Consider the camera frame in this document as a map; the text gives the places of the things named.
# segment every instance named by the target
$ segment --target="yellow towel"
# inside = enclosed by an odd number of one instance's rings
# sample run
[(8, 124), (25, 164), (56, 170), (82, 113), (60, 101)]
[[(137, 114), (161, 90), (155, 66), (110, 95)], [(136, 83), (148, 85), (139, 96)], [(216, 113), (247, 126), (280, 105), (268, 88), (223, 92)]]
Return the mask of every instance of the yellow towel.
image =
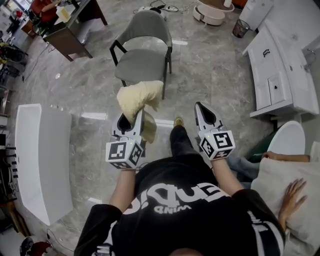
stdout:
[[(139, 82), (135, 85), (122, 87), (116, 98), (119, 102), (124, 116), (133, 125), (139, 110), (150, 105), (157, 111), (161, 100), (162, 88), (164, 83), (161, 81)], [(142, 138), (149, 143), (155, 139), (157, 125), (155, 119), (147, 112), (144, 115), (144, 127), (141, 134)]]

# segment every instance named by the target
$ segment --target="black t-shirt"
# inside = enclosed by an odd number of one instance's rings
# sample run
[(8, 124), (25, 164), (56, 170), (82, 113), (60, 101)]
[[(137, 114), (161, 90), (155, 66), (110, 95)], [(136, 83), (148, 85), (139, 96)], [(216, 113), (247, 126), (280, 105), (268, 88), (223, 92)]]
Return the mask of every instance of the black t-shirt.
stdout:
[(201, 156), (170, 157), (136, 176), (135, 199), (122, 214), (92, 207), (75, 256), (167, 256), (190, 248), (207, 255), (282, 255), (285, 234), (259, 194), (217, 187)]

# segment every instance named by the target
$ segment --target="mesh wastebasket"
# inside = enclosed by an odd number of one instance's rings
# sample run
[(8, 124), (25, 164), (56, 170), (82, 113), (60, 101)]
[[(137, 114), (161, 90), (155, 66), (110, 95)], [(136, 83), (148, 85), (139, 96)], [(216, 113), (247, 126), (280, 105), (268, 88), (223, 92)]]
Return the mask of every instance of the mesh wastebasket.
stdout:
[(238, 19), (236, 21), (236, 24), (234, 25), (232, 33), (237, 38), (243, 38), (249, 29), (250, 29), (250, 26), (245, 21)]

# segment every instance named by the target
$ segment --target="faucet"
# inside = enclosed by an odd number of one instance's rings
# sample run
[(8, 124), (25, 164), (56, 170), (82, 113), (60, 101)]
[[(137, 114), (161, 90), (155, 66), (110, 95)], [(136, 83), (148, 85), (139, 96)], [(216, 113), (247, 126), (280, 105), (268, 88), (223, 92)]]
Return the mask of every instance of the faucet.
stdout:
[(317, 55), (316, 55), (315, 52), (314, 52), (313, 50), (311, 50), (311, 49), (307, 49), (307, 51), (313, 53), (313, 56), (314, 56), (313, 61), (311, 61), (311, 62), (309, 62), (309, 63), (308, 63), (308, 61), (307, 61), (307, 63), (303, 66), (303, 67), (304, 67), (304, 70), (307, 71), (307, 72), (309, 72), (311, 65), (312, 65), (313, 63), (315, 63), (316, 60), (317, 60)]

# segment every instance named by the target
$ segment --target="gray chair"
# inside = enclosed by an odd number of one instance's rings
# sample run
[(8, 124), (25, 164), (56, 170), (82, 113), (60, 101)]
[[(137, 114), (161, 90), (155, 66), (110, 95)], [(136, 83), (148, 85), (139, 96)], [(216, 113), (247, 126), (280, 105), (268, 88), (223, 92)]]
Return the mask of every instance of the gray chair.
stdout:
[[(127, 51), (123, 44), (138, 37), (155, 37), (167, 45), (166, 54), (150, 49), (132, 49)], [(117, 60), (115, 47), (124, 55)], [(110, 52), (116, 66), (114, 76), (122, 81), (139, 83), (141, 81), (161, 80), (163, 77), (162, 98), (165, 97), (167, 68), (172, 73), (171, 52), (172, 38), (164, 18), (154, 10), (143, 10), (135, 14), (125, 31), (117, 36), (110, 47)]]

